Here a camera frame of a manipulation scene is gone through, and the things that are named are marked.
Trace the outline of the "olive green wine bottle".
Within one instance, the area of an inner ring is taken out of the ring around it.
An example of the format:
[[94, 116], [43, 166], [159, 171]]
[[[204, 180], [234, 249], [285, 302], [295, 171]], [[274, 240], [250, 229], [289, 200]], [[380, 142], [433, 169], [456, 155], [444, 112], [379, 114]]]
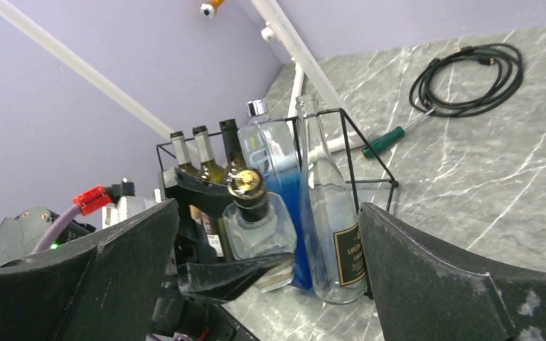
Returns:
[[[210, 183], [220, 184], [223, 179], [223, 168], [215, 161], [207, 127], [204, 125], [197, 126], [192, 129], [192, 132], [200, 158], [198, 177]], [[204, 212], [200, 212], [200, 215], [209, 245], [214, 248], [217, 257], [223, 258], [225, 252], [223, 250], [219, 220]]]

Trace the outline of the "clear bottle black cap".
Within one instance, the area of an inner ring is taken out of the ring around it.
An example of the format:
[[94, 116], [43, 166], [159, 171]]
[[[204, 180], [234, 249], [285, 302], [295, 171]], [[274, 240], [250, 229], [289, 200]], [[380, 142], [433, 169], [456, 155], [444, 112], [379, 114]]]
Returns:
[[291, 254], [288, 260], [268, 270], [254, 287], [266, 293], [290, 284], [297, 235], [282, 197], [268, 191], [263, 175], [254, 168], [232, 173], [227, 188], [232, 202], [223, 212], [223, 222], [234, 259]]

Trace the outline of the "clear glass bottle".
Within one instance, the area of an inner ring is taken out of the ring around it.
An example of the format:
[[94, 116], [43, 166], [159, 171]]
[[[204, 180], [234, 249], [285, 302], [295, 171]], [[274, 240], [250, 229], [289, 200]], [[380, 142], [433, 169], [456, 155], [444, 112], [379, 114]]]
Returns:
[[357, 212], [324, 136], [312, 94], [296, 99], [301, 146], [300, 214], [315, 294], [343, 305], [364, 295], [365, 262]]

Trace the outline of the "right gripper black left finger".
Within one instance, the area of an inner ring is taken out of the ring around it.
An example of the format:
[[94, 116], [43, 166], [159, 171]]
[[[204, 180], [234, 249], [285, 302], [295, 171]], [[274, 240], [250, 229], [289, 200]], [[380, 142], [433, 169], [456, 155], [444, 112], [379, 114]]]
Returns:
[[167, 200], [0, 267], [0, 340], [145, 340], [178, 221]]

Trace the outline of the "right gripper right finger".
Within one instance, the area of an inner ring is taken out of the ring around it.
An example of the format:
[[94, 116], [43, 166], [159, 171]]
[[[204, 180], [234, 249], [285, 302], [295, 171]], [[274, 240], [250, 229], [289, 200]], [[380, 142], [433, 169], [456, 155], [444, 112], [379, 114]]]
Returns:
[[546, 272], [466, 251], [369, 202], [358, 218], [386, 340], [546, 340]]

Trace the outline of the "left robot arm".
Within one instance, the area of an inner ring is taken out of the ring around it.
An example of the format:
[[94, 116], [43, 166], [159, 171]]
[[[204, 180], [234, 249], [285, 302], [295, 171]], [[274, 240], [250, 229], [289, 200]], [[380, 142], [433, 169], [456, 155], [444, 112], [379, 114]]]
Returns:
[[220, 217], [232, 194], [177, 168], [160, 203], [111, 227], [64, 220], [44, 207], [0, 224], [0, 340], [253, 340], [224, 310], [292, 248], [221, 261], [190, 215]]

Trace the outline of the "dark wine bottle grey cap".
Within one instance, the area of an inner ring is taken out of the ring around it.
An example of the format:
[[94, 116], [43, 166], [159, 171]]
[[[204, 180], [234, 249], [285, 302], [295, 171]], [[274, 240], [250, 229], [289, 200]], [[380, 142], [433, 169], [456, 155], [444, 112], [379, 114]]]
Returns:
[[[184, 173], [197, 177], [199, 170], [191, 162], [191, 157], [189, 155], [189, 150], [186, 144], [184, 133], [182, 131], [172, 132], [170, 133], [170, 140], [176, 155], [178, 168]], [[201, 211], [193, 205], [189, 206], [189, 210], [191, 218], [197, 224], [202, 224]]]

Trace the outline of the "blue square glass bottle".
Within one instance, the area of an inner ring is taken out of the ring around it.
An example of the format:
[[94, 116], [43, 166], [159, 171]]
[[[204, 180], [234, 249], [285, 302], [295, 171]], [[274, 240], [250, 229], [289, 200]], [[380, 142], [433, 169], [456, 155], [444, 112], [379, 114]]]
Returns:
[[301, 172], [290, 124], [271, 118], [263, 99], [249, 101], [247, 115], [249, 123], [237, 132], [245, 163], [256, 168], [264, 176], [267, 189], [280, 195], [285, 202], [297, 235], [291, 285], [309, 291], [313, 286], [299, 209]]

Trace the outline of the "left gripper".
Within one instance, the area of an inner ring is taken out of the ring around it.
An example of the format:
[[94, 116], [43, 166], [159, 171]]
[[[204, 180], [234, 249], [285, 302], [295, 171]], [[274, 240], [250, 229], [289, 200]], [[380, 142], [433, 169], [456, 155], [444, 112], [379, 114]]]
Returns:
[[235, 261], [230, 247], [223, 258], [217, 257], [203, 226], [191, 218], [189, 206], [213, 213], [222, 222], [223, 211], [232, 203], [226, 186], [172, 168], [162, 172], [161, 197], [178, 203], [179, 216], [163, 282], [173, 283], [178, 279], [178, 289], [187, 298], [212, 304], [228, 303], [239, 298], [272, 269], [289, 265], [294, 260], [292, 253], [285, 252]]

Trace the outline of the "dark green wine bottle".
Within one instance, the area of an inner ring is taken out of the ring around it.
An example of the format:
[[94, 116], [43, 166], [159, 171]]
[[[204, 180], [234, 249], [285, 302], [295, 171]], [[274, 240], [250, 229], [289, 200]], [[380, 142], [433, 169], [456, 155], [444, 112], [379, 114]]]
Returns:
[[223, 184], [226, 184], [231, 175], [246, 168], [246, 163], [237, 135], [238, 127], [235, 119], [220, 121], [219, 125], [227, 159], [227, 165], [223, 172]]

